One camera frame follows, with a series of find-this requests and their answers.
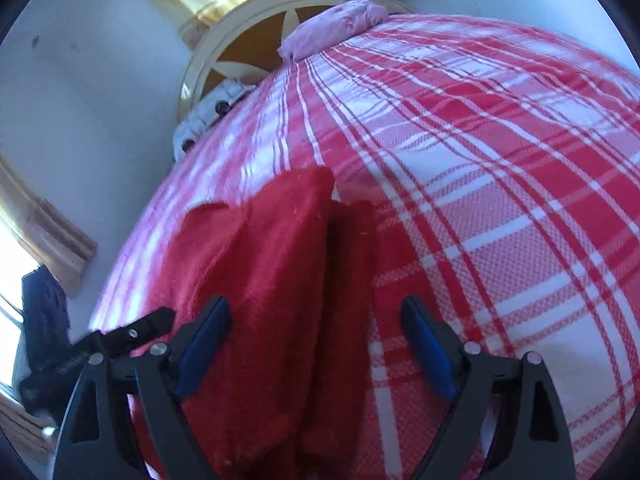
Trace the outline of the cream wooden headboard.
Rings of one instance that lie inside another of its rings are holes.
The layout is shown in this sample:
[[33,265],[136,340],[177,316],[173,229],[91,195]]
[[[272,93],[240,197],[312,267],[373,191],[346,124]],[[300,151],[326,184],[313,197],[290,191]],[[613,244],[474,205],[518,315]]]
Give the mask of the cream wooden headboard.
[[[348,0],[247,0],[213,24],[196,45],[183,75],[177,105],[181,120],[226,78],[258,84],[282,60],[281,41],[315,15]],[[397,0],[371,0],[391,14],[410,9]]]

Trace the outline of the red knitted sweater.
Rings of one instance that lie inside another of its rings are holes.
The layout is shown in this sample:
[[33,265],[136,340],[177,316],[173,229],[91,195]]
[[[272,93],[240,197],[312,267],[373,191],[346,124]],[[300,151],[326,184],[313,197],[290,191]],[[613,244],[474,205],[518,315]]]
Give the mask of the red knitted sweater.
[[225,479],[344,479],[368,385],[373,208],[334,200],[326,167],[238,206],[192,209],[146,305],[178,324],[226,298],[231,330],[184,412]]

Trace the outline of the pink pillow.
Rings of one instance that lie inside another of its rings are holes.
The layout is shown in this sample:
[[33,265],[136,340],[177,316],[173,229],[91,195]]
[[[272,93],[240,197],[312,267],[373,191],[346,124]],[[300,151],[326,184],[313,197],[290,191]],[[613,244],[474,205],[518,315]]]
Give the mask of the pink pillow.
[[297,63],[362,34],[389,17],[385,6],[370,0],[349,0],[299,24],[281,41],[278,53],[285,64]]

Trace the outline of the white patterned pillow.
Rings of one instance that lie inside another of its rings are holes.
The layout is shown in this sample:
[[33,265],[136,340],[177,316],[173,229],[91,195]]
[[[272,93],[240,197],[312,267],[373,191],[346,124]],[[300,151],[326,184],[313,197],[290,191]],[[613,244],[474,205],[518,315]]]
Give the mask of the white patterned pillow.
[[198,139],[232,107],[250,94],[256,84],[242,84],[235,79],[224,79],[202,97],[178,126],[172,136],[174,162],[178,162],[193,148]]

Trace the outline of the red plaid bed sheet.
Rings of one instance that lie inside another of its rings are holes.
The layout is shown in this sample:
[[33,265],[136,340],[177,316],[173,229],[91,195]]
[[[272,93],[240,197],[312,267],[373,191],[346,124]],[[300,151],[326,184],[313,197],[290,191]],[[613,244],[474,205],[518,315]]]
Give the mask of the red plaid bed sheet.
[[577,41],[470,16],[401,14],[283,66],[157,190],[91,324],[146,305],[194,208],[238,206],[291,170],[373,208],[369,375],[344,479],[407,479],[447,402],[400,326],[419,297],[495,356],[535,351],[591,477],[639,402],[639,76]]

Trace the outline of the beige curtain lower left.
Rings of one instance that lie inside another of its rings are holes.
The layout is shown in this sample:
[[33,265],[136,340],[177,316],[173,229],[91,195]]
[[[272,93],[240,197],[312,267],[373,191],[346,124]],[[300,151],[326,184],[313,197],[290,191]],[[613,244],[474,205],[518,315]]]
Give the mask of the beige curtain lower left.
[[55,206],[32,192],[1,157],[1,221],[17,243],[45,266],[69,297],[81,289],[98,243]]

